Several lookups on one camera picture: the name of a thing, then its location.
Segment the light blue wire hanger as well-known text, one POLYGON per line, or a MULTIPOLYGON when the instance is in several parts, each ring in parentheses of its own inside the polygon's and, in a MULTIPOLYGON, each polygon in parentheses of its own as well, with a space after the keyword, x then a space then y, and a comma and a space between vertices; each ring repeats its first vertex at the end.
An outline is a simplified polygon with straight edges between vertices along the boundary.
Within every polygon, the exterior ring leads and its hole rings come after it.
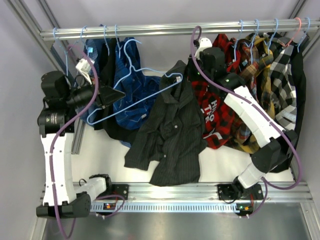
POLYGON ((116 122, 129 130, 138 129, 149 115, 156 97, 179 84, 183 80, 183 74, 174 70, 164 72, 149 67, 141 66, 141 59, 137 44, 140 41, 133 37, 126 38, 122 44, 117 45, 115 53, 115 75, 112 90, 125 94, 112 104, 114 113, 100 120, 90 120, 90 117, 101 111, 96 108, 88 115, 86 121, 95 126, 111 117, 116 122))

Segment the dark grey pinstripe shirt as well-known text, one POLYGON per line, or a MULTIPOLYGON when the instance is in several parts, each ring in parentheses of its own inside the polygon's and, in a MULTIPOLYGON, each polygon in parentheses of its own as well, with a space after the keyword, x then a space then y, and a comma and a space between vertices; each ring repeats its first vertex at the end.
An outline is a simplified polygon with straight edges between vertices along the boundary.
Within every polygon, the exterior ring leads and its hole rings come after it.
POLYGON ((143 171, 157 161, 149 182, 159 187, 197 183, 201 176, 205 122, 186 67, 178 60, 161 78, 162 92, 124 157, 124 167, 143 171))

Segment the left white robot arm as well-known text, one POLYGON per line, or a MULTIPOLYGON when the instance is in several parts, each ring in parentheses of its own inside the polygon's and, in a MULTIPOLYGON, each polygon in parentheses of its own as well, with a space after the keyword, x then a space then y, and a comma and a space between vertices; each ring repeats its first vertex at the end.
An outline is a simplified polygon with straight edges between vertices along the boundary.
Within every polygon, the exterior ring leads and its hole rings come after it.
POLYGON ((93 98, 95 86, 86 83, 71 88, 67 76, 58 70, 41 77, 43 109, 37 119, 45 156, 45 191, 42 204, 36 208, 39 218, 84 218, 91 212, 94 200, 111 195, 118 200, 117 187, 108 174, 94 174, 78 189, 72 176, 72 142, 76 109, 93 98))

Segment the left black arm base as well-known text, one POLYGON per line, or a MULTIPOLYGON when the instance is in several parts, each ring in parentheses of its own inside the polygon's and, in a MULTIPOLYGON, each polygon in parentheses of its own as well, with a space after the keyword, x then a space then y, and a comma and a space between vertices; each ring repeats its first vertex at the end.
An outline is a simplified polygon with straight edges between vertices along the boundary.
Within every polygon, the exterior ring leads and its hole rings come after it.
POLYGON ((77 192, 86 192, 92 201, 109 195, 120 195, 125 200, 128 199, 129 185, 112 183, 108 174, 94 174, 88 180, 81 178, 78 184, 77 192))

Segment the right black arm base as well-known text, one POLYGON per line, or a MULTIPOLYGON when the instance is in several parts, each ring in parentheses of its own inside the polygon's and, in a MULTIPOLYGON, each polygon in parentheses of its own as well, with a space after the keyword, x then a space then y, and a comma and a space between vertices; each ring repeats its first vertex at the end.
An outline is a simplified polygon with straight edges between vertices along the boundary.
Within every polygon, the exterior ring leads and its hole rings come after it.
POLYGON ((218 198, 228 204, 237 200, 262 200, 264 194, 260 184, 255 184, 250 188, 243 188, 241 185, 233 183, 223 183, 217 185, 218 198))

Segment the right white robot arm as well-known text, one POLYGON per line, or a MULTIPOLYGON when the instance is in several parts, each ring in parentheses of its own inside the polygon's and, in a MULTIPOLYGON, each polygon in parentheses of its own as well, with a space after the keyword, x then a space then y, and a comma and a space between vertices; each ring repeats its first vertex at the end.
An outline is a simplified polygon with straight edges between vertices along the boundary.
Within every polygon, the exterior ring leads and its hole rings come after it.
POLYGON ((277 124, 251 95, 244 80, 227 72, 224 53, 217 47, 191 47, 187 76, 192 81, 197 103, 205 122, 203 138, 209 147, 219 148, 231 137, 236 117, 248 127, 257 149, 251 162, 234 180, 239 190, 247 190, 261 178, 297 156, 297 134, 277 124))

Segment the blue plaid shirt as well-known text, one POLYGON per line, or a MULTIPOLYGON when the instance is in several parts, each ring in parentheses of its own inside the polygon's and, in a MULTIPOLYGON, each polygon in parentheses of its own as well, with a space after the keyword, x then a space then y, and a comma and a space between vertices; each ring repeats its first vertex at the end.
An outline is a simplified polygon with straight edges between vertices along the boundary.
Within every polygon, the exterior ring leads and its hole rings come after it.
MULTIPOLYGON (((113 87, 125 93, 124 98, 113 104, 114 112, 122 111, 115 115, 116 122, 127 130, 139 131, 157 98, 149 96, 160 89, 161 78, 156 75, 144 75, 142 71, 135 72, 141 68, 141 59, 137 42, 133 37, 120 41, 115 52, 113 87)), ((131 144, 120 142, 126 147, 131 147, 131 144)))

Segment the red plaid hanging shirt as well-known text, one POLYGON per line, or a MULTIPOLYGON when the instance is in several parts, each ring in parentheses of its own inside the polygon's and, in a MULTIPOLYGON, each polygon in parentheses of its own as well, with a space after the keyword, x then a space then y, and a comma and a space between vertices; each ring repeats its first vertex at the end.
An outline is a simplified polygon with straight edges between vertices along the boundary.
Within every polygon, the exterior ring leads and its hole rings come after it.
POLYGON ((215 38, 212 46, 220 48, 224 52, 224 62, 226 65, 227 72, 240 73, 240 51, 235 47, 236 39, 228 39, 227 35, 220 33, 215 38))

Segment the light blue checked shirt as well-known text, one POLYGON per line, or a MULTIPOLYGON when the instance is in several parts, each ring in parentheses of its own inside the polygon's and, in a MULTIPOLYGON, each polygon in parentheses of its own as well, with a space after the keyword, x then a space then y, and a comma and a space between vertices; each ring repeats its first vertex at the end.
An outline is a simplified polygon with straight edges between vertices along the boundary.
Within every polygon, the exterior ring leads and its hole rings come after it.
MULTIPOLYGON (((100 75, 100 59, 102 56, 102 50, 103 46, 105 45, 104 40, 102 39, 87 39, 85 42, 86 46, 84 47, 84 53, 87 54, 87 56, 94 61, 94 67, 97 72, 97 75, 100 75)), ((83 120, 86 124, 88 122, 94 122, 95 117, 97 113, 93 113, 95 109, 97 109, 98 106, 94 102, 89 109, 80 117, 81 120, 83 120)))

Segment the red black plaid shirt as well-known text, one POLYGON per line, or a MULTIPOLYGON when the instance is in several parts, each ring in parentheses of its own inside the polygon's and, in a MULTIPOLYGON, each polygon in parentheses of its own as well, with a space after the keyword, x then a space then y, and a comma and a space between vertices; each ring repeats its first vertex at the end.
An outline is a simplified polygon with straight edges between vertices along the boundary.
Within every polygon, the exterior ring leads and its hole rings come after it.
POLYGON ((207 141, 208 147, 218 149, 231 136, 235 113, 210 89, 207 82, 197 80, 191 84, 204 118, 205 130, 202 137, 207 141))

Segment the yellow brown plaid shirt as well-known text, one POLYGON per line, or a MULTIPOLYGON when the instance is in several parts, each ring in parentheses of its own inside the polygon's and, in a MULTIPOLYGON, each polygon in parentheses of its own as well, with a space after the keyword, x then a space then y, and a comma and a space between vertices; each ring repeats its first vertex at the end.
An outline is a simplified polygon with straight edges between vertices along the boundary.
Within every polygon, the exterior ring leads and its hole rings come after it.
MULTIPOLYGON (((251 33, 240 39, 237 49, 240 52, 239 75, 245 80, 253 98, 272 119, 275 118, 275 106, 271 97, 272 51, 268 50, 266 38, 251 33)), ((231 136, 226 145, 249 154, 255 153, 259 145, 249 127, 236 115, 231 125, 231 136)))

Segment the light blue empty hanger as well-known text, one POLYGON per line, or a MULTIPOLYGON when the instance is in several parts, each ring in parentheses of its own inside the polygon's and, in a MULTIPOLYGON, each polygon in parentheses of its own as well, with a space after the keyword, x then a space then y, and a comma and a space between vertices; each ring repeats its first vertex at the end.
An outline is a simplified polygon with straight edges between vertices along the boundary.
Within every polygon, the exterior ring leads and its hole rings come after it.
POLYGON ((58 42, 59 47, 63 50, 64 56, 65 56, 65 73, 66 73, 66 76, 69 78, 69 77, 72 77, 72 75, 69 71, 69 61, 68 61, 67 49, 64 47, 62 42, 56 37, 56 31, 57 31, 57 27, 54 27, 52 30, 53 38, 56 42, 58 42))

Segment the black white plaid shirt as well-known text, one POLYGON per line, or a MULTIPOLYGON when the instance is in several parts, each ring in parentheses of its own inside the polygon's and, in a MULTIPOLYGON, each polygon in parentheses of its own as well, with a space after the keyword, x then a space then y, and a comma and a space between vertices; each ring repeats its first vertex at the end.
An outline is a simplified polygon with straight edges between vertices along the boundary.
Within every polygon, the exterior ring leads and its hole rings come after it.
POLYGON ((271 100, 275 110, 275 121, 287 131, 295 129, 298 111, 291 61, 295 46, 286 46, 289 40, 277 33, 270 44, 273 53, 270 66, 271 100))

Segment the black hanging garment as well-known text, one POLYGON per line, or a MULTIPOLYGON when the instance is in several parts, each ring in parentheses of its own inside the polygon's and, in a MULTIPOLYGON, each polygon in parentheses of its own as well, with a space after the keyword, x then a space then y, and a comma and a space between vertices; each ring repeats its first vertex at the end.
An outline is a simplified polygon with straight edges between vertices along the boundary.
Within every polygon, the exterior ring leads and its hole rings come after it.
MULTIPOLYGON (((106 41, 97 39, 94 41, 97 46, 97 63, 98 63, 98 77, 101 86, 112 87, 116 71, 116 45, 115 38, 108 38, 106 41)), ((138 130, 128 130, 116 121, 116 117, 112 116, 108 119, 94 125, 95 130, 105 130, 108 136, 114 140, 122 141, 131 145, 138 133, 138 130)))

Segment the aluminium hanging rail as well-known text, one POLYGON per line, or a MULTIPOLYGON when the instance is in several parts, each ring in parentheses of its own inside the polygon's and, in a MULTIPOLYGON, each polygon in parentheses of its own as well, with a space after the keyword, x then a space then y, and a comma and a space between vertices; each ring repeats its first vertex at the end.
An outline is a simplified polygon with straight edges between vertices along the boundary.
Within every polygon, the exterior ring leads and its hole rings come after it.
POLYGON ((320 27, 319 19, 281 19, 281 20, 249 20, 249 21, 224 21, 203 23, 170 23, 150 25, 117 25, 96 26, 80 28, 57 28, 44 30, 40 37, 44 41, 71 40, 71 39, 98 39, 103 37, 149 37, 149 36, 178 36, 191 35, 196 26, 201 27, 204 34, 244 34, 259 32, 295 32, 298 29, 317 31, 320 27))

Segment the aluminium front rail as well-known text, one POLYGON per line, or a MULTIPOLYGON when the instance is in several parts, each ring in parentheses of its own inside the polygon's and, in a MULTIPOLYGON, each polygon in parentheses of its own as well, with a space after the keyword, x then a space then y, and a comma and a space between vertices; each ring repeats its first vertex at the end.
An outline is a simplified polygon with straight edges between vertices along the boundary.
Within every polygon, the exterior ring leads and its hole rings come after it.
POLYGON ((238 216, 252 214, 261 203, 303 203, 312 201, 306 183, 281 191, 259 183, 262 200, 219 200, 217 183, 196 183, 181 186, 158 187, 148 183, 131 183, 125 199, 118 194, 91 200, 85 191, 77 192, 77 199, 58 207, 62 219, 84 218, 89 214, 110 216, 112 213, 231 213, 238 216))

